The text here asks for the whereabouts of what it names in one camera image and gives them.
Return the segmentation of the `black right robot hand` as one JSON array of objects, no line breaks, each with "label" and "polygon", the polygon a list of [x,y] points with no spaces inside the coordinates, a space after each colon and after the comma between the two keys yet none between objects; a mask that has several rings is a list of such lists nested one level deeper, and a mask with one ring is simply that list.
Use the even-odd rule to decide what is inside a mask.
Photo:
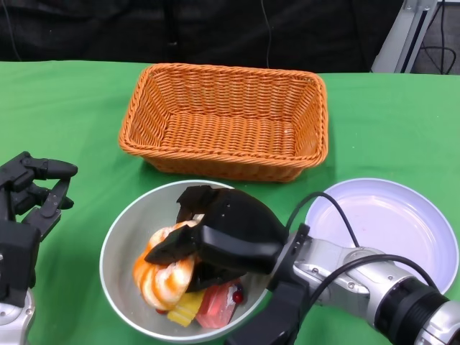
[{"label": "black right robot hand", "polygon": [[147,253],[147,262],[198,258],[190,292],[273,271],[289,231],[261,201],[237,189],[198,185],[186,188],[177,202],[181,225]]}]

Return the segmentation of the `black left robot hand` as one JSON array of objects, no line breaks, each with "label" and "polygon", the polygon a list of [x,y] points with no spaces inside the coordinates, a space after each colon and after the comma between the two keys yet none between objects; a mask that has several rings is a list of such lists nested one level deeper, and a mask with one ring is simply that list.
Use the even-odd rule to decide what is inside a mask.
[{"label": "black left robot hand", "polygon": [[1,220],[16,221],[40,232],[44,239],[55,227],[63,210],[73,207],[67,197],[70,179],[78,167],[60,160],[33,158],[22,152],[1,166]]}]

